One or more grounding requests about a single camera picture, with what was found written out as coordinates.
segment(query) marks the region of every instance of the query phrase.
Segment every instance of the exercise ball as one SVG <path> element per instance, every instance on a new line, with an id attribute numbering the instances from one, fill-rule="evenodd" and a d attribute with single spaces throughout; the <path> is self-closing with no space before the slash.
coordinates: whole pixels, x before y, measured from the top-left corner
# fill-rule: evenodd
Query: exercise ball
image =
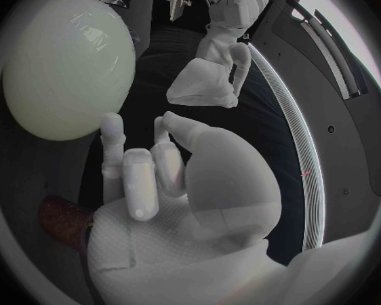
<path id="1" fill-rule="evenodd" d="M 99 0 L 51 0 L 20 34 L 3 69 L 17 122 L 47 140 L 72 140 L 117 113 L 132 85 L 135 51 L 121 17 Z"/>

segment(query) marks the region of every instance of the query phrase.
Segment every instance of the led light strip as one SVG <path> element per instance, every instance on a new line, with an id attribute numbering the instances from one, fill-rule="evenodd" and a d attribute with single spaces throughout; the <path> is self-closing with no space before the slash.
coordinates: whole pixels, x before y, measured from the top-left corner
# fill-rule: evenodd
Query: led light strip
<path id="1" fill-rule="evenodd" d="M 252 60 L 270 85 L 291 130 L 302 173 L 305 228 L 302 250 L 322 246 L 325 230 L 325 191 L 321 165 L 308 125 L 288 88 L 264 56 L 248 45 Z"/>

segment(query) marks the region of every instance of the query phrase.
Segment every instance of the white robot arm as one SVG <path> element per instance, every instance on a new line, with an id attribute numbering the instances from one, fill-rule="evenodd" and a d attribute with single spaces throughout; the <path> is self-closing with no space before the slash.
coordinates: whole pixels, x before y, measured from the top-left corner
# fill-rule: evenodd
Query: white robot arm
<path id="1" fill-rule="evenodd" d="M 235 107 L 247 77 L 251 56 L 237 43 L 257 20 L 268 0 L 210 0 L 211 22 L 196 58 L 179 74 L 167 91 L 172 104 Z M 229 77 L 237 66 L 233 84 Z"/>

